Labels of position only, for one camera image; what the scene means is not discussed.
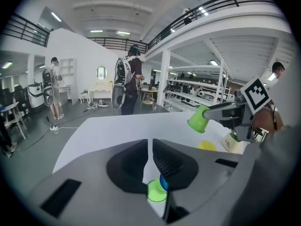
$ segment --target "oval mirror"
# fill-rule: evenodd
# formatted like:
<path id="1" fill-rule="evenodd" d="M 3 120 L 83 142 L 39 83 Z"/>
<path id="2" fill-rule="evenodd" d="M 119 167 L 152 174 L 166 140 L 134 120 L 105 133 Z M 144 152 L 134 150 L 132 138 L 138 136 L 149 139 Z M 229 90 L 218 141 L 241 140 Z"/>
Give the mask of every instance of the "oval mirror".
<path id="1" fill-rule="evenodd" d="M 103 80 L 107 76 L 107 69 L 105 67 L 98 67 L 96 70 L 96 76 Z"/>

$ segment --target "green cup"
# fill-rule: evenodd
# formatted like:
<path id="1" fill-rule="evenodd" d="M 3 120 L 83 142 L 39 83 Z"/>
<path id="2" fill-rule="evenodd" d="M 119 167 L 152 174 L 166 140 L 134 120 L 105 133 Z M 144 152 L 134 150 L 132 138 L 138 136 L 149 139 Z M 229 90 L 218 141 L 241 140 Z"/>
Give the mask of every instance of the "green cup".
<path id="1" fill-rule="evenodd" d="M 148 184 L 147 198 L 153 202 L 162 202 L 167 198 L 167 192 L 161 186 L 160 178 L 150 181 Z"/>
<path id="2" fill-rule="evenodd" d="M 209 110 L 206 106 L 200 106 L 193 116 L 187 121 L 191 128 L 199 133 L 204 133 L 205 128 L 209 122 L 208 119 L 203 117 L 203 112 Z"/>

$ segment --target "floor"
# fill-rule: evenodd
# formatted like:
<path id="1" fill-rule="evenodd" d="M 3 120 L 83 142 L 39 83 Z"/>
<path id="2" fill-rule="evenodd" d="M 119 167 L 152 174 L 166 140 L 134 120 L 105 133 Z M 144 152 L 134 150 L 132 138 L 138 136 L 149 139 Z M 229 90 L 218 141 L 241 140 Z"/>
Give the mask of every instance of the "floor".
<path id="1" fill-rule="evenodd" d="M 65 117 L 59 121 L 52 119 L 49 109 L 33 115 L 32 118 L 25 119 L 26 140 L 20 136 L 16 128 L 13 128 L 11 131 L 12 141 L 18 143 L 18 148 L 11 158 L 0 155 L 2 170 L 10 186 L 27 196 L 35 185 L 51 175 L 59 154 L 76 130 L 61 129 L 62 131 L 58 134 L 54 134 L 52 131 L 47 132 L 50 128 L 50 124 L 46 121 L 47 116 L 51 123 L 60 123 L 59 127 L 79 127 L 89 117 L 121 115 L 120 109 L 113 109 L 110 100 L 106 102 L 110 104 L 109 107 L 86 112 L 84 110 L 86 110 L 87 103 L 63 105 L 62 110 Z M 151 105 L 142 105 L 142 108 L 140 105 L 141 102 L 137 101 L 134 114 L 168 112 L 161 106 L 155 105 L 152 109 Z"/>

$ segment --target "power strip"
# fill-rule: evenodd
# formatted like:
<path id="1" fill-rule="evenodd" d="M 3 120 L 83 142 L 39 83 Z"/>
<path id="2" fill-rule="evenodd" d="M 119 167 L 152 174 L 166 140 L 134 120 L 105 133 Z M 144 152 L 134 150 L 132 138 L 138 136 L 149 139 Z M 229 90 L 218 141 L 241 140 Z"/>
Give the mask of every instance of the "power strip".
<path id="1" fill-rule="evenodd" d="M 51 130 L 51 131 L 56 131 L 56 130 L 58 130 L 58 126 L 51 126 L 51 127 L 50 127 L 50 130 Z"/>

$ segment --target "balcony railing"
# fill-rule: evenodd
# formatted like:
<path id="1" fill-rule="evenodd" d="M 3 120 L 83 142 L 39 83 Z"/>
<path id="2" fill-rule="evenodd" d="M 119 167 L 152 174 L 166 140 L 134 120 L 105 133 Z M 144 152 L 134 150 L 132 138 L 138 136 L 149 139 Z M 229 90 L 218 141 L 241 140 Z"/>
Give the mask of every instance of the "balcony railing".
<path id="1" fill-rule="evenodd" d="M 147 43 L 129 40 L 129 39 L 105 38 L 105 37 L 89 37 L 87 39 L 90 39 L 95 43 L 98 43 L 108 49 L 119 49 L 119 50 L 127 51 L 132 45 L 137 44 L 142 54 L 145 54 L 148 51 Z"/>
<path id="2" fill-rule="evenodd" d="M 199 18 L 209 16 L 210 14 L 217 12 L 225 8 L 239 7 L 245 4 L 264 4 L 275 3 L 273 0 L 210 0 L 205 2 L 194 9 L 189 10 L 184 15 L 174 20 L 169 26 L 163 29 L 150 43 L 148 48 L 151 49 L 161 40 L 168 35 L 184 27 Z"/>
<path id="3" fill-rule="evenodd" d="M 28 21 L 26 18 L 13 14 L 6 23 L 2 34 L 27 40 L 46 47 L 49 32 Z"/>

